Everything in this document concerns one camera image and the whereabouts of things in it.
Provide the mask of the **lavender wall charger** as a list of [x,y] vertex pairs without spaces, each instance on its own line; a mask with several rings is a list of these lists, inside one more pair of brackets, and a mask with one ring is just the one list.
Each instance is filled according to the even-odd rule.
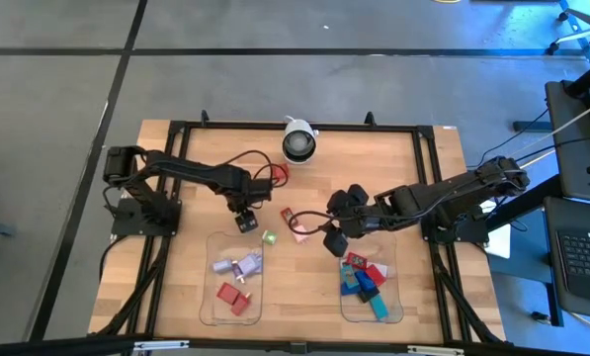
[[242,277],[261,273],[263,269],[263,256],[261,253],[251,252],[239,260],[237,266],[241,271]]

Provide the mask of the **office chair base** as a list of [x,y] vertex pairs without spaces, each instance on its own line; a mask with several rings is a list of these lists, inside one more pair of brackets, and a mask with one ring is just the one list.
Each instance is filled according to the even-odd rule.
[[572,33],[551,42],[546,50],[549,55],[556,54],[560,45],[568,42],[579,42],[584,50],[590,50],[590,13],[574,8],[570,5],[570,1],[574,0],[559,1],[562,11],[556,19],[561,23],[569,23]]

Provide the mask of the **white cylindrical cup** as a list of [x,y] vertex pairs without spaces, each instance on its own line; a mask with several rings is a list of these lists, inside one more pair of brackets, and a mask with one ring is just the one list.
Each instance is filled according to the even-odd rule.
[[286,123],[282,141],[283,156],[288,163],[305,164],[316,150],[318,130],[303,119],[284,116]]

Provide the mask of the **clear plastic bin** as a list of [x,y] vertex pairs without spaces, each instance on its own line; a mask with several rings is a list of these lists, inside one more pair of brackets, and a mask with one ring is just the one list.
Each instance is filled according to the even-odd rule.
[[[251,252],[261,253],[264,257],[261,234],[215,232],[208,237],[203,301],[200,308],[200,320],[203,324],[209,326],[248,326],[256,324],[260,320],[263,303],[264,260],[262,272],[244,277],[244,284],[235,281],[232,270],[227,273],[216,274],[211,267],[213,262],[223,259],[238,262]],[[230,310],[231,305],[216,296],[222,283],[228,283],[237,288],[240,294],[251,294],[250,305],[241,316],[234,315]]]
[[340,310],[343,317],[350,322],[368,323],[399,323],[404,316],[400,302],[398,273],[395,257],[395,236],[389,232],[375,232],[360,239],[352,239],[346,254],[339,261],[340,286],[343,283],[341,267],[346,265],[345,259],[349,252],[354,252],[368,259],[368,266],[374,263],[384,264],[388,267],[386,282],[379,289],[389,316],[384,320],[377,320],[370,303],[363,304],[356,295],[342,296],[340,294]]

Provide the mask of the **black open laptop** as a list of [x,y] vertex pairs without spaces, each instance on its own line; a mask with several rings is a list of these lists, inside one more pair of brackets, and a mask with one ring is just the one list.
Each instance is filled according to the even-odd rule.
[[546,198],[544,208],[558,303],[590,316],[590,204]]

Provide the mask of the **black overhead frame rail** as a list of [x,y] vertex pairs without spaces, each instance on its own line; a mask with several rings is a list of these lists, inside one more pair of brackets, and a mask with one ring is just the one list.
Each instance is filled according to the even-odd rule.
[[176,349],[281,351],[294,355],[310,352],[371,352],[426,356],[590,356],[515,346],[507,342],[450,341],[441,345],[404,343],[308,342],[229,339],[153,339],[147,334],[95,335],[0,344],[0,356],[109,356],[126,352]]

